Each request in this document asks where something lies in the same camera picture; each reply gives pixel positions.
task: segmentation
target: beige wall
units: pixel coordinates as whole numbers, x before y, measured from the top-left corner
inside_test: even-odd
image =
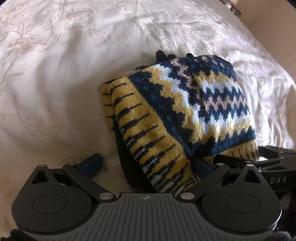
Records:
[[[231,2],[233,2],[234,4],[237,4],[238,0],[230,0]]]
[[[241,21],[296,81],[296,9],[287,0],[239,0]]]

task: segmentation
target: bed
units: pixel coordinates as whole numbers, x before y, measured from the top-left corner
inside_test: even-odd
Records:
[[[294,148],[293,79],[219,0],[7,0],[0,6],[0,236],[38,164],[60,168],[99,152],[94,181],[133,191],[108,129],[99,85],[155,52],[211,54],[233,64],[259,145]]]

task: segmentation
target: metal screw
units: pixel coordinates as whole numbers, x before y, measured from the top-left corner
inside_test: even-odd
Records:
[[[194,194],[191,193],[191,192],[183,192],[181,194],[181,198],[185,199],[185,200],[191,200],[191,199],[194,199]]]
[[[109,193],[109,192],[103,192],[99,195],[99,198],[102,200],[109,200],[109,199],[113,198],[113,194]]]

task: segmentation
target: folded sweater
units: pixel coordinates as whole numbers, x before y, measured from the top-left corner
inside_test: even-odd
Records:
[[[128,183],[178,195],[200,180],[193,156],[212,162],[217,154],[259,154],[232,65],[217,56],[164,56],[102,84],[101,92]]]

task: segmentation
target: crosshair symbol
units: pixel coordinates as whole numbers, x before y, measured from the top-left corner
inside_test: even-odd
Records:
[[[145,195],[145,196],[143,197],[143,199],[145,199],[146,201],[149,200],[150,198],[151,198],[151,197],[148,196],[148,195]]]

